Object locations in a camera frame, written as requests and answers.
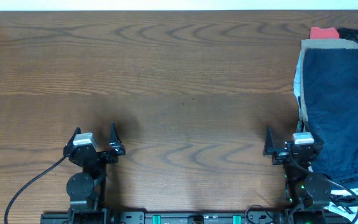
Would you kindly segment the red garment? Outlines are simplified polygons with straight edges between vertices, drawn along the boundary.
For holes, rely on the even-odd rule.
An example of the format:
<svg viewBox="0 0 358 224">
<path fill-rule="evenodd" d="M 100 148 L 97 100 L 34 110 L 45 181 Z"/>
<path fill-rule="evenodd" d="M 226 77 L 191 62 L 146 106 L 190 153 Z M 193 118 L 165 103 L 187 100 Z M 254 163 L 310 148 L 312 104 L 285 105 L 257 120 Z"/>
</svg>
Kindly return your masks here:
<svg viewBox="0 0 358 224">
<path fill-rule="evenodd" d="M 333 28 L 312 27 L 310 29 L 310 39 L 339 39 L 338 31 Z"/>
</svg>

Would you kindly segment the dark blue shorts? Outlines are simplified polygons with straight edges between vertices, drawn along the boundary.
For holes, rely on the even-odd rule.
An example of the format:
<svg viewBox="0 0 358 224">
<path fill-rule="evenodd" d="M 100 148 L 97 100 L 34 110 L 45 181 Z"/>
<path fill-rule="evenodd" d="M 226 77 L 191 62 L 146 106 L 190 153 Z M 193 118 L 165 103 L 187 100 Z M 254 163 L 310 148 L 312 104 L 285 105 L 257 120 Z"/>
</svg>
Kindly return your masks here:
<svg viewBox="0 0 358 224">
<path fill-rule="evenodd" d="M 358 188 L 358 49 L 308 49 L 303 94 L 308 126 L 323 141 L 312 170 Z"/>
</svg>

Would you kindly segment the khaki shorts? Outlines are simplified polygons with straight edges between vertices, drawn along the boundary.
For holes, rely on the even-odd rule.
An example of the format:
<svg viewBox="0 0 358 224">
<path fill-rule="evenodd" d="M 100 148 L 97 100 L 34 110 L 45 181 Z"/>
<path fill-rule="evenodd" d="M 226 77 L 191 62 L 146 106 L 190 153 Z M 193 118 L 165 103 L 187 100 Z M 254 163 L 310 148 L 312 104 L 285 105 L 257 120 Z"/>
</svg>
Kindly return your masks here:
<svg viewBox="0 0 358 224">
<path fill-rule="evenodd" d="M 303 61 L 305 53 L 309 49 L 358 49 L 358 43 L 344 39 L 305 39 L 301 41 L 301 50 L 293 82 L 293 93 L 298 101 L 300 120 L 304 122 L 308 122 L 308 115 L 303 99 Z"/>
</svg>

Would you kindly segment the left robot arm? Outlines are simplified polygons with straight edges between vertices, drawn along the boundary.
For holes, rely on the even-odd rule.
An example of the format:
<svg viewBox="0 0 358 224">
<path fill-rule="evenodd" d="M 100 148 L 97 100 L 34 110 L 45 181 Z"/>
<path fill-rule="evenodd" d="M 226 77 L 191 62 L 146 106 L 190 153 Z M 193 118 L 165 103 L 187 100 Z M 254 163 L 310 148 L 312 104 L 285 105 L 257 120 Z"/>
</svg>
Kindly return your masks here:
<svg viewBox="0 0 358 224">
<path fill-rule="evenodd" d="M 70 197 L 68 210 L 69 223 L 119 223 L 119 215 L 105 206 L 105 190 L 108 164 L 118 162 L 118 157 L 126 154 L 125 147 L 111 123 L 108 151 L 97 151 L 93 133 L 82 133 L 76 128 L 63 148 L 63 155 L 82 168 L 67 182 L 66 190 Z"/>
</svg>

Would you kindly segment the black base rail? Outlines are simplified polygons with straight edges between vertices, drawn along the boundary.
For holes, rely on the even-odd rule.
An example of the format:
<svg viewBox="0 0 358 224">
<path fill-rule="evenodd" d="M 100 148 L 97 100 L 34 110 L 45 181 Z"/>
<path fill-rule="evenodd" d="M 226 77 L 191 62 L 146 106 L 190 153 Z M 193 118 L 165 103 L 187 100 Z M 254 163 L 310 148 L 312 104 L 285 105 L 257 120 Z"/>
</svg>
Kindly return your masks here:
<svg viewBox="0 0 358 224">
<path fill-rule="evenodd" d="M 250 210 L 244 213 L 147 213 L 114 212 L 110 210 L 87 213 L 44 213 L 41 224 L 323 224 L 350 223 L 335 213 L 295 212 L 292 218 L 283 212 Z"/>
</svg>

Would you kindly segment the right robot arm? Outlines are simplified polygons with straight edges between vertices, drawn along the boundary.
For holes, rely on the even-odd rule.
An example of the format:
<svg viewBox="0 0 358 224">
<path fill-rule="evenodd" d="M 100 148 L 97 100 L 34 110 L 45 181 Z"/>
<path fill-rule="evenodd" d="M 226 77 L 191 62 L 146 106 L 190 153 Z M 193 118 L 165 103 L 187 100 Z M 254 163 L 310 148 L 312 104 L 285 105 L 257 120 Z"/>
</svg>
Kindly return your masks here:
<svg viewBox="0 0 358 224">
<path fill-rule="evenodd" d="M 273 216 L 274 223 L 326 223 L 323 210 L 329 205 L 333 185 L 309 170 L 322 147 L 321 138 L 309 129 L 276 147 L 272 129 L 267 128 L 263 155 L 270 156 L 273 165 L 283 167 L 285 199 L 290 202 L 288 208 Z"/>
</svg>

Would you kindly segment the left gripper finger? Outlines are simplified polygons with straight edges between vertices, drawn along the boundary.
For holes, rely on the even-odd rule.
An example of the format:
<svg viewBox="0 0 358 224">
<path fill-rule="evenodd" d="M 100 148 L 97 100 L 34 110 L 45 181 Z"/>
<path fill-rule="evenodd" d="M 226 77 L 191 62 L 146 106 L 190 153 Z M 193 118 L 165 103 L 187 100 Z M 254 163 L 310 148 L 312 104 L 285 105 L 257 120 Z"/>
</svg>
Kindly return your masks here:
<svg viewBox="0 0 358 224">
<path fill-rule="evenodd" d="M 126 154 L 126 149 L 117 134 L 114 122 L 111 123 L 109 145 L 111 146 L 116 155 L 124 156 Z"/>
<path fill-rule="evenodd" d="M 73 145 L 73 141 L 76 137 L 77 134 L 81 134 L 81 129 L 79 127 L 77 127 L 72 135 L 72 137 L 70 138 L 70 140 L 68 141 L 68 145 L 72 146 Z"/>
</svg>

